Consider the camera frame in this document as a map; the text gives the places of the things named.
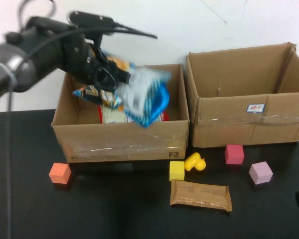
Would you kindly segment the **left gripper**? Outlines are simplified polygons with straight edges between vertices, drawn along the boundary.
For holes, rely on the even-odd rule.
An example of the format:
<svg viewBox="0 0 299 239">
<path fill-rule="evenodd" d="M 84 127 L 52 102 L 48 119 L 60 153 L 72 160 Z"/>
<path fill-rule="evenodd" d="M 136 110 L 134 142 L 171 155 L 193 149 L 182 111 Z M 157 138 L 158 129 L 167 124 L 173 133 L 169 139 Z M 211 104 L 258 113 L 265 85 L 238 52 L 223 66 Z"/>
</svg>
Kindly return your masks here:
<svg viewBox="0 0 299 239">
<path fill-rule="evenodd" d="M 100 45 L 102 37 L 93 37 L 86 42 L 84 37 L 66 37 L 63 43 L 61 70 L 72 75 L 78 82 L 92 84 L 104 91 L 115 91 L 119 83 L 128 84 L 131 63 L 120 58 L 106 58 Z"/>
</svg>

